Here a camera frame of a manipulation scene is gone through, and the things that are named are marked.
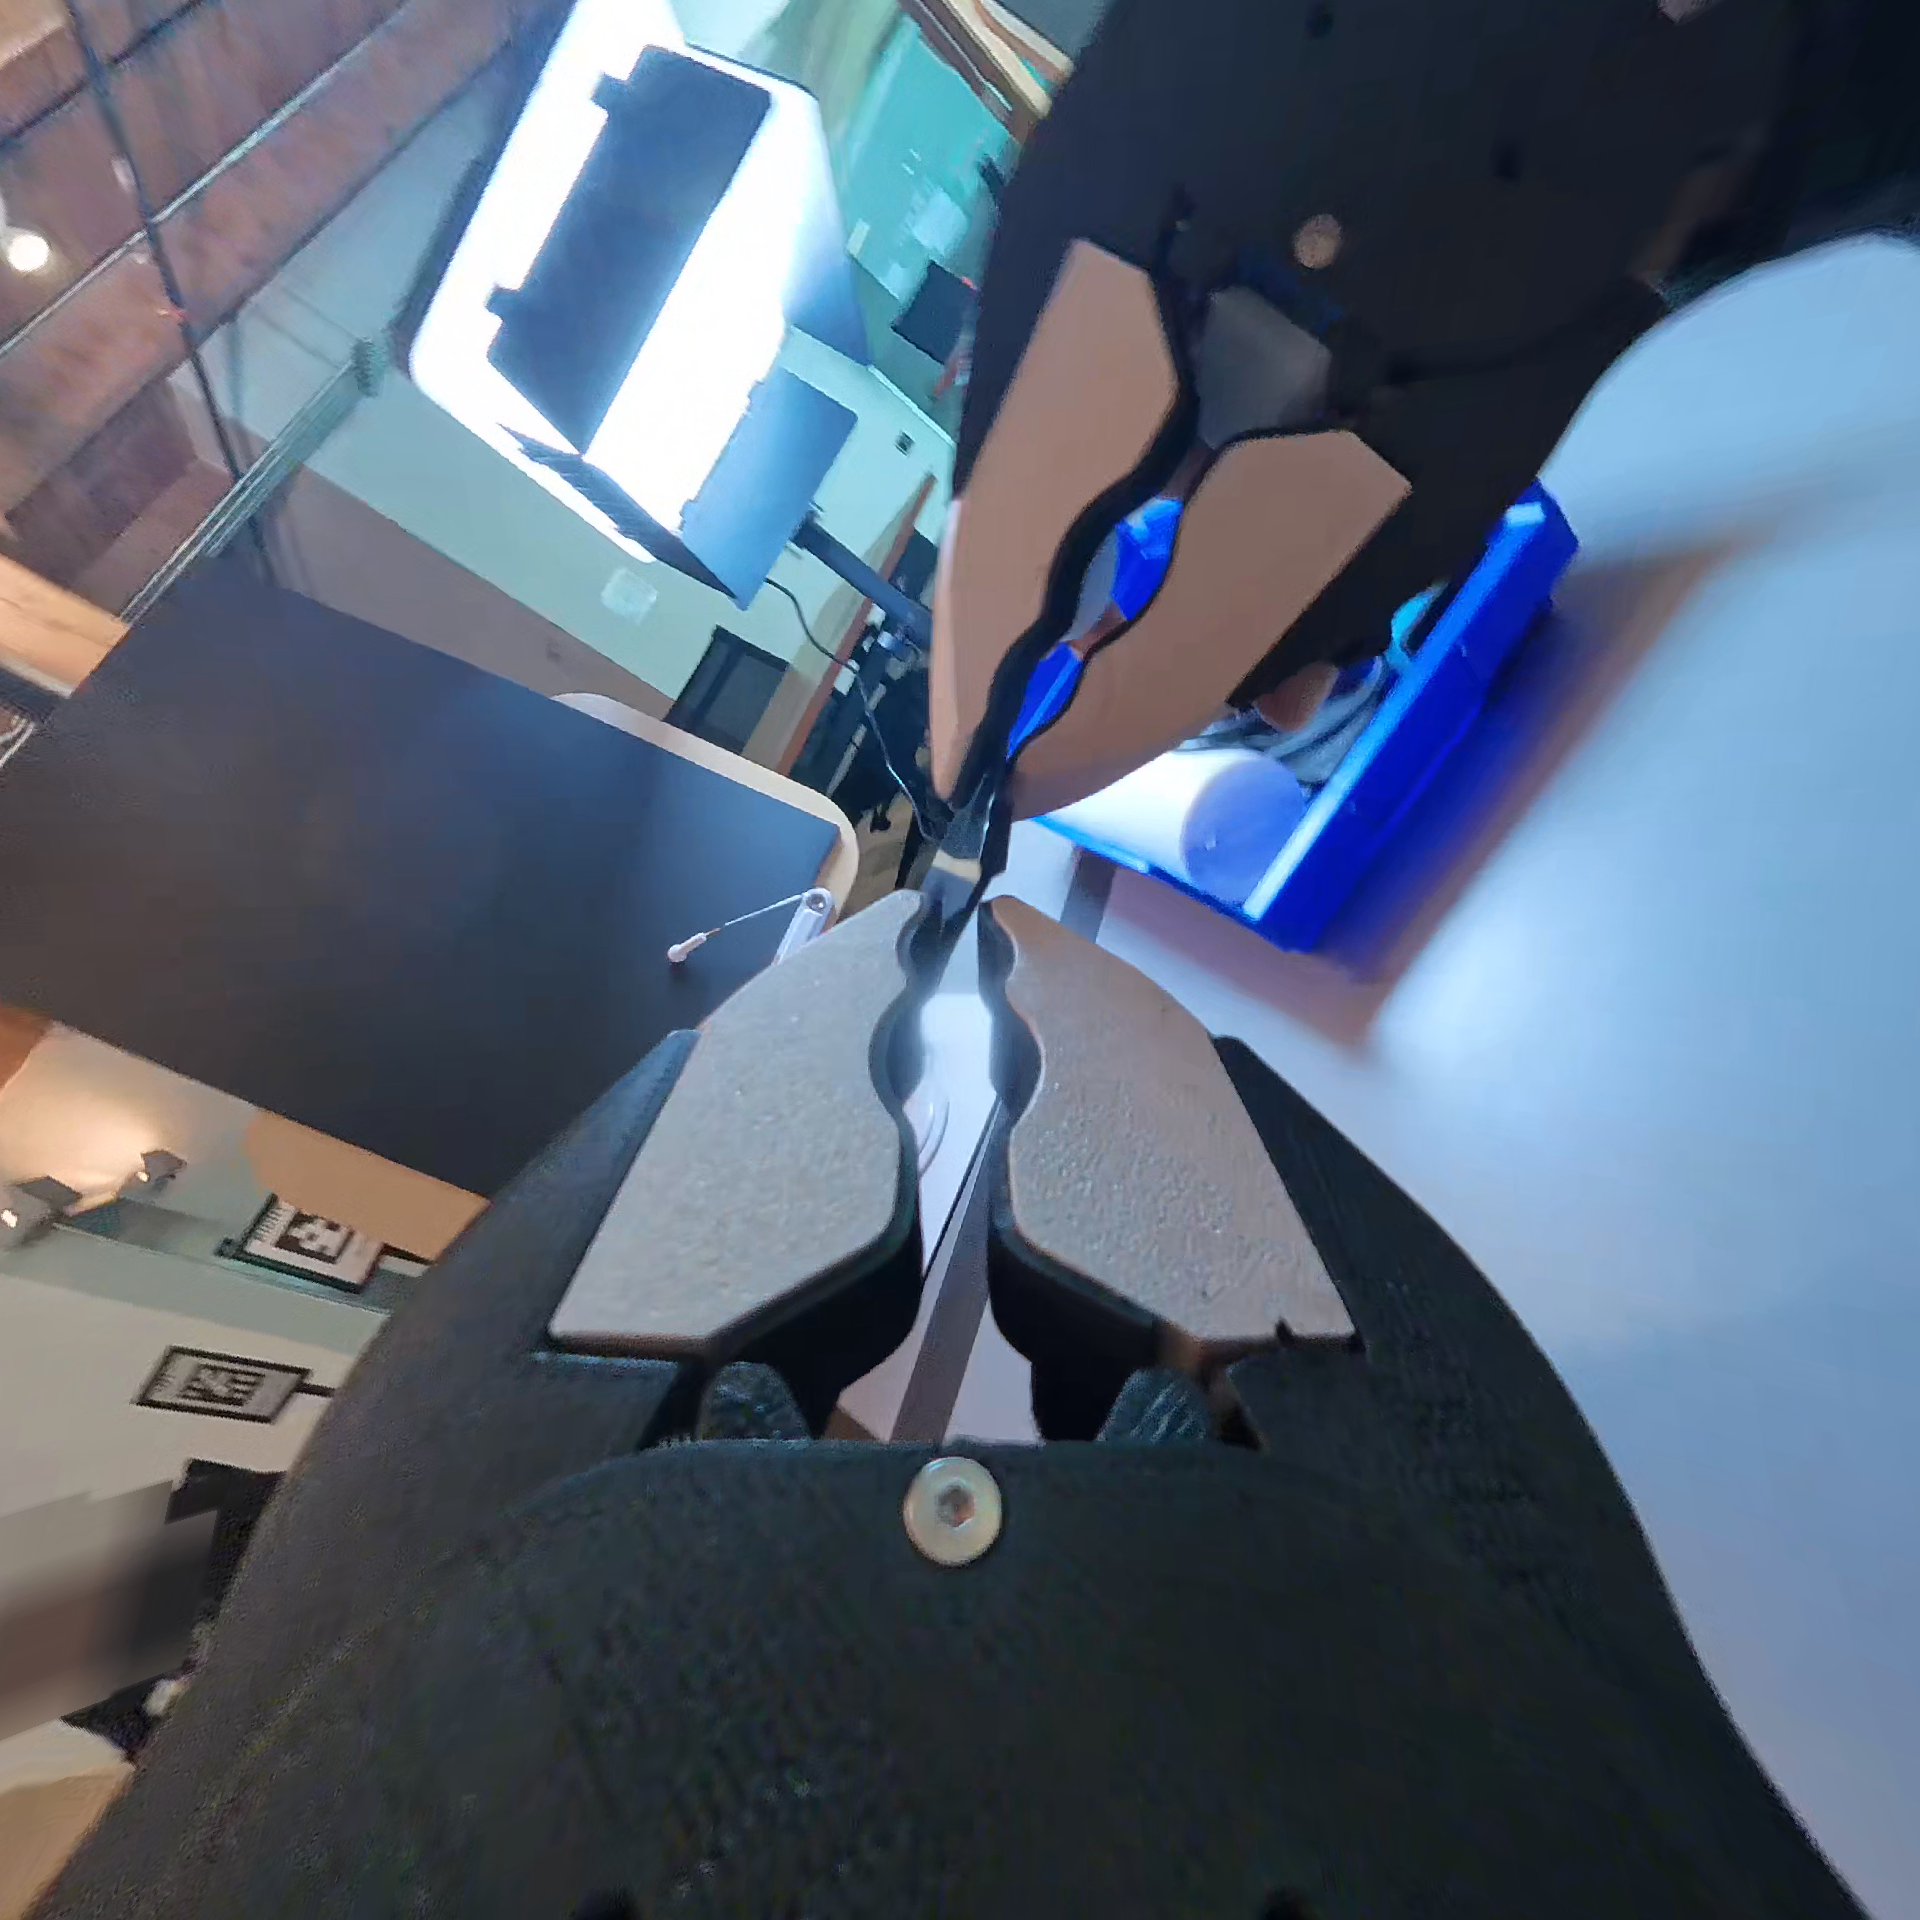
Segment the blue plastic bin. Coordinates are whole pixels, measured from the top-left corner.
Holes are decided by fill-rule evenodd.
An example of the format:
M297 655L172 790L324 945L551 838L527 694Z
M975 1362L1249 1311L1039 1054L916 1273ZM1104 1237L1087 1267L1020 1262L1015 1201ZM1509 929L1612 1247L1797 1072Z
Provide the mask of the blue plastic bin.
M1308 815L1249 901L1239 911L1204 903L1277 949L1319 946L1360 882L1407 840L1424 792L1479 730L1575 557L1561 506L1542 486L1528 488L1457 586L1394 613L1386 651L1365 685L1374 701L1360 710L1360 730L1324 778L1296 778Z

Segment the printed marker sheet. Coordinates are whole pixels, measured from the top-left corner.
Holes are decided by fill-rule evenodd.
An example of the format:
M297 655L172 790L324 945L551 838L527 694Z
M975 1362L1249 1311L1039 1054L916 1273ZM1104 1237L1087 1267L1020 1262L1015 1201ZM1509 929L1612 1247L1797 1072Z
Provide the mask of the printed marker sheet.
M386 1247L357 1229L300 1210L270 1191L247 1229L217 1247L217 1257L281 1280L358 1295L378 1270Z

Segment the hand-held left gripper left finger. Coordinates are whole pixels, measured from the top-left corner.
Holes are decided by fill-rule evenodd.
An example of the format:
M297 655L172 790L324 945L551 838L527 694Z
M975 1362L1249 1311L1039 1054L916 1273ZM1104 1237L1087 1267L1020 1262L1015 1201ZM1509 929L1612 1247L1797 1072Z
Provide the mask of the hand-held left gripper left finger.
M921 1309L916 1059L896 891L734 992L702 1027L549 1333L570 1354L742 1358L818 1337L885 1358Z

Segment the studio light panel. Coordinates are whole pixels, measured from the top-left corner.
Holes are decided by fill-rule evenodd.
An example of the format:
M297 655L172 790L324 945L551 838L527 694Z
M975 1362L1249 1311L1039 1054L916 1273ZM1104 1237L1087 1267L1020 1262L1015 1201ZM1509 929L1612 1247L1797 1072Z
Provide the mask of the studio light panel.
M868 365L810 91L670 6L564 14L422 298L404 371L631 554L744 609L855 414L793 335Z

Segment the framed marker sign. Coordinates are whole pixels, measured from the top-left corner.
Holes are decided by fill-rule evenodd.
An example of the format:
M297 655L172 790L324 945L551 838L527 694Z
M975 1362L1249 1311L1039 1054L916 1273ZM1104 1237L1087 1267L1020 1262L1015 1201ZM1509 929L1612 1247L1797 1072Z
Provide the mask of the framed marker sign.
M333 1394L333 1385L289 1362L174 1344L158 1355L129 1403L194 1419L271 1427L289 1406L332 1401Z

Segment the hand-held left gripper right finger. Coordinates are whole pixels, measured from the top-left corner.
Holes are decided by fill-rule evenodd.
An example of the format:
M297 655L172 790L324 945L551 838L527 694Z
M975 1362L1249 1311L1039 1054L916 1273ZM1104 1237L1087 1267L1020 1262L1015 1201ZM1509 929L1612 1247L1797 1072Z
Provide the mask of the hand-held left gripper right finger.
M1221 1369L1352 1318L1209 1031L1157 982L1017 899L978 920L1009 1115L998 1245L1041 1337L1120 1369Z

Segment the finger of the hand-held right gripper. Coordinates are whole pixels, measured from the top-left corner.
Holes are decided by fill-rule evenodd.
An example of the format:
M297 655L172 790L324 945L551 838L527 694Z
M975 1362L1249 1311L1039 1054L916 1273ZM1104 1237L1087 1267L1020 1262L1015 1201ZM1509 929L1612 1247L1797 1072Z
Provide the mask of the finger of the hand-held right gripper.
M1034 661L1106 529L1157 486L1189 403L1175 358L1148 271L1070 241L934 567L928 752L951 815L998 790Z
M1196 486L1158 587L1079 651L1066 706L1015 760L1037 819L1196 736L1407 499L1352 432L1229 445Z

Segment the wooden-rimmed black board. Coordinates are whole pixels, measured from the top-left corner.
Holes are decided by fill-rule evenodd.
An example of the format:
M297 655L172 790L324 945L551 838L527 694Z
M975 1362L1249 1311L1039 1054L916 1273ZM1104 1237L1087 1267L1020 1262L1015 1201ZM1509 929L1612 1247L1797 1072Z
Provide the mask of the wooden-rimmed black board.
M826 877L848 819L214 567L4 766L4 1001L492 1198Z

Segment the white cylindrical bottle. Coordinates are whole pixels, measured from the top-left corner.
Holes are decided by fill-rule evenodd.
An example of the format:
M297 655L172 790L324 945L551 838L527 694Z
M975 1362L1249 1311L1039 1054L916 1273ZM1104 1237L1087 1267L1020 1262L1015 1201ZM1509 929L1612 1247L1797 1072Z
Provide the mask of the white cylindrical bottle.
M1309 808L1280 762L1249 750L1176 750L1039 825L1112 866L1239 911Z

